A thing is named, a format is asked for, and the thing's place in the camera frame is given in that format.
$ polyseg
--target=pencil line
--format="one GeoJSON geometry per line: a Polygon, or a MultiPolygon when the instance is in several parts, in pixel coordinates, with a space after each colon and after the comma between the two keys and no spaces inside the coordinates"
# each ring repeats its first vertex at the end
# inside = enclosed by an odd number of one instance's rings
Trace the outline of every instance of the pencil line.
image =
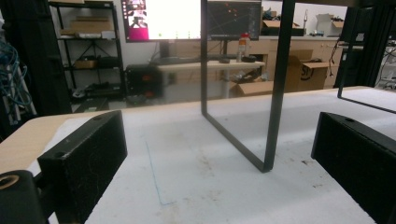
{"type": "Polygon", "coordinates": [[[157,176],[155,175],[155,171],[154,171],[154,165],[152,164],[152,159],[151,159],[151,153],[149,151],[149,144],[147,141],[146,142],[146,149],[148,151],[148,158],[149,158],[149,164],[151,166],[151,173],[152,173],[152,178],[154,179],[154,185],[155,185],[155,189],[157,190],[157,195],[158,195],[158,200],[160,201],[160,204],[162,206],[166,206],[175,202],[170,202],[170,203],[164,203],[163,202],[163,198],[161,196],[161,191],[160,191],[160,187],[158,185],[158,181],[157,181],[157,176]]]}

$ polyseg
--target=cardboard box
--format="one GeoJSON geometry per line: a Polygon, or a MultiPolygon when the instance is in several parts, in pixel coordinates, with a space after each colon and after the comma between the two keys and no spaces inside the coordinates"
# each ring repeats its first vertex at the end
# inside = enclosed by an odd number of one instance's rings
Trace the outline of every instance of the cardboard box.
{"type": "Polygon", "coordinates": [[[325,36],[339,36],[343,31],[343,21],[332,21],[333,15],[318,14],[317,15],[317,31],[322,31],[325,36]]]}
{"type": "Polygon", "coordinates": [[[114,31],[102,31],[102,38],[103,39],[115,39],[116,32],[114,31]]]}
{"type": "Polygon", "coordinates": [[[310,62],[312,51],[290,51],[285,92],[323,90],[329,63],[310,62]]]}
{"type": "Polygon", "coordinates": [[[75,61],[75,68],[95,68],[97,65],[97,61],[94,60],[76,60],[75,61]]]}
{"type": "Polygon", "coordinates": [[[110,21],[70,21],[70,29],[80,32],[112,30],[110,21]]]}
{"type": "Polygon", "coordinates": [[[70,30],[70,29],[61,29],[59,31],[60,35],[75,35],[76,31],[75,30],[70,30]]]}
{"type": "Polygon", "coordinates": [[[236,85],[236,96],[255,96],[271,94],[274,82],[250,82],[236,85]]]}
{"type": "Polygon", "coordinates": [[[76,21],[108,21],[108,17],[76,16],[76,21]]]}
{"type": "MultiPolygon", "coordinates": [[[[279,35],[280,21],[262,21],[262,35],[279,35]]],[[[293,23],[291,35],[303,36],[304,29],[300,25],[293,23]]]]}

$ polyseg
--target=computer screen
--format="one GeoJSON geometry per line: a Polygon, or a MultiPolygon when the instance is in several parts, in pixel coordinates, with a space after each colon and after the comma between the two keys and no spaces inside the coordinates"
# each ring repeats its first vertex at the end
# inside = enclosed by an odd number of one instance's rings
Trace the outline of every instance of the computer screen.
{"type": "Polygon", "coordinates": [[[201,0],[121,0],[126,42],[201,38],[201,0]]]}
{"type": "MultiPolygon", "coordinates": [[[[201,38],[201,0],[121,0],[126,42],[201,38]]],[[[261,0],[209,0],[209,40],[259,39],[261,0]]]]}
{"type": "Polygon", "coordinates": [[[237,40],[243,33],[257,40],[261,23],[261,0],[211,0],[207,3],[208,40],[237,40]]]}

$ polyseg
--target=white tabletop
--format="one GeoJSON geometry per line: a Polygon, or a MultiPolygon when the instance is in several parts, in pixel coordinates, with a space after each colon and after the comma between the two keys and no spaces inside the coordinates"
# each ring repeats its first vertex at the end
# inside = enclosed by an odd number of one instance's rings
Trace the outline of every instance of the white tabletop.
{"type": "MultiPolygon", "coordinates": [[[[343,95],[396,109],[392,92],[343,95]]],[[[263,155],[270,102],[210,101],[208,111],[263,155]]],[[[275,167],[262,174],[205,120],[199,103],[124,110],[129,155],[87,223],[374,223],[310,157],[321,111],[396,138],[395,115],[337,99],[336,91],[286,94],[275,167]]],[[[47,147],[85,120],[68,119],[47,147]]]]}

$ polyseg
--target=black metal frame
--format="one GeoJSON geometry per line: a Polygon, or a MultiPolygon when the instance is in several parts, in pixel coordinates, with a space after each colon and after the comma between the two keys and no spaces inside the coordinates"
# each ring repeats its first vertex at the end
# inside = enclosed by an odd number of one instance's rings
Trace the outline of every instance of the black metal frame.
{"type": "MultiPolygon", "coordinates": [[[[388,6],[396,4],[395,0],[355,0],[355,1],[311,1],[297,0],[300,3],[335,5],[344,7],[372,7],[375,5],[388,6]]],[[[293,22],[294,9],[296,0],[283,1],[282,21],[280,23],[279,39],[276,55],[276,71],[274,79],[274,88],[272,95],[270,120],[268,125],[267,143],[265,149],[264,161],[259,159],[253,152],[245,147],[236,137],[234,137],[225,127],[217,122],[207,112],[207,0],[201,0],[201,112],[202,115],[216,127],[254,166],[261,172],[267,173],[274,167],[276,154],[276,143],[279,131],[279,123],[282,112],[283,95],[285,89],[285,80],[287,65],[289,60],[291,25],[293,22]]]]}
{"type": "MultiPolygon", "coordinates": [[[[361,13],[358,11],[354,23],[357,22],[357,20],[360,17],[360,14],[361,13]]],[[[362,85],[369,87],[375,86],[378,70],[382,62],[383,52],[385,51],[386,46],[388,44],[389,28],[391,26],[392,18],[394,16],[395,16],[395,9],[393,9],[392,7],[381,6],[375,8],[375,17],[371,25],[371,29],[369,32],[370,34],[367,34],[368,38],[363,47],[363,51],[364,51],[363,59],[359,70],[360,74],[364,77],[364,80],[360,82],[362,85]]],[[[356,36],[357,32],[358,31],[356,27],[353,27],[351,38],[348,41],[346,56],[352,54],[353,48],[356,44],[355,43],[356,41],[353,39],[353,36],[356,36]]],[[[341,82],[338,88],[337,97],[339,99],[346,100],[351,103],[365,105],[371,108],[396,114],[396,111],[394,110],[387,109],[381,106],[369,105],[364,102],[346,98],[342,95],[345,81],[347,78],[347,71],[349,66],[351,65],[349,62],[350,61],[346,58],[346,66],[342,71],[342,73],[340,74],[341,82]]]]}

